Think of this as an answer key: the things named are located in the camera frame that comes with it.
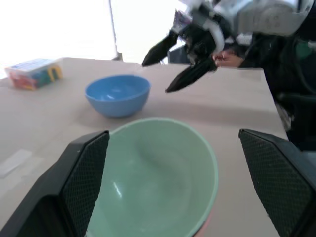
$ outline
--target blue bowl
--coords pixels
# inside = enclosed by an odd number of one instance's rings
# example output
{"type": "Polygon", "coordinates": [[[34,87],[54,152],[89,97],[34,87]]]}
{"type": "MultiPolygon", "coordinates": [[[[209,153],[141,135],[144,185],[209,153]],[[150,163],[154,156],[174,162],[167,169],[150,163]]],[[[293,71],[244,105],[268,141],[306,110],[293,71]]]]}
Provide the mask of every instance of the blue bowl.
{"type": "Polygon", "coordinates": [[[119,75],[92,82],[85,96],[93,108],[106,117],[127,117],[143,109],[151,84],[145,78],[119,75]]]}

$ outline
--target colorful box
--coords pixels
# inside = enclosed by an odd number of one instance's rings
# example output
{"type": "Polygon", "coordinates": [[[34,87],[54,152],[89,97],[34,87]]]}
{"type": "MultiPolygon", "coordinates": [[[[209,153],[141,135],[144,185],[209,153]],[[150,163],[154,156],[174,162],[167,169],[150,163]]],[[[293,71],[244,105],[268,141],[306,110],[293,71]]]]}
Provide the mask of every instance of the colorful box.
{"type": "Polygon", "coordinates": [[[35,59],[5,68],[8,78],[17,88],[36,90],[62,79],[59,62],[50,59],[35,59]]]}

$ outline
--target white curtain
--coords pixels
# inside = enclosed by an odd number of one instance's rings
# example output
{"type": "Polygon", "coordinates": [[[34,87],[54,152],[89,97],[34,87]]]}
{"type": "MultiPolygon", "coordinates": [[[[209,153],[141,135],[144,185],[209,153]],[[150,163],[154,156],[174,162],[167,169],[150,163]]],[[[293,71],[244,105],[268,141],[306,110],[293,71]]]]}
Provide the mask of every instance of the white curtain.
{"type": "Polygon", "coordinates": [[[3,68],[36,58],[117,56],[110,0],[0,0],[3,68]]]}
{"type": "Polygon", "coordinates": [[[141,63],[173,25],[178,0],[111,0],[118,52],[125,62],[141,63]]]}

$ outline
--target white table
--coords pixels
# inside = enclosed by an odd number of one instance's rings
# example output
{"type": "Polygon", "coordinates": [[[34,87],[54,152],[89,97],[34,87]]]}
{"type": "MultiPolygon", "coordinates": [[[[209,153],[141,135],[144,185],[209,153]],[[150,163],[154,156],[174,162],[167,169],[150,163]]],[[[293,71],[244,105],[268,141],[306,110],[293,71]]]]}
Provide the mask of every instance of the white table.
{"type": "Polygon", "coordinates": [[[219,191],[207,237],[277,237],[257,197],[242,147],[240,128],[285,138],[264,73],[219,69],[180,92],[164,90],[184,65],[138,64],[64,59],[65,79],[35,92],[0,82],[0,163],[22,150],[31,156],[0,178],[0,228],[37,178],[51,167],[72,140],[93,131],[114,129],[131,120],[170,117],[188,123],[214,148],[219,164],[219,191]],[[84,97],[85,86],[112,74],[148,78],[152,91],[142,112],[131,118],[108,119],[84,97]]]}

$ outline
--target robotic arm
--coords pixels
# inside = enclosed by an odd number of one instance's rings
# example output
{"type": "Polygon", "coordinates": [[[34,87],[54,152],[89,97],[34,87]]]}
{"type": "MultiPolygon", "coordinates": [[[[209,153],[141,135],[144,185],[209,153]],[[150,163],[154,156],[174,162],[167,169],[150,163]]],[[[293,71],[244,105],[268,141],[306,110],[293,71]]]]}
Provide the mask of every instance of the robotic arm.
{"type": "Polygon", "coordinates": [[[148,52],[142,63],[149,66],[160,62],[178,37],[186,42],[192,64],[173,80],[167,93],[215,71],[211,55],[223,50],[225,39],[240,33],[296,34],[304,40],[316,40],[315,0],[221,0],[214,5],[205,0],[180,1],[187,10],[176,11],[169,35],[148,52]]]}

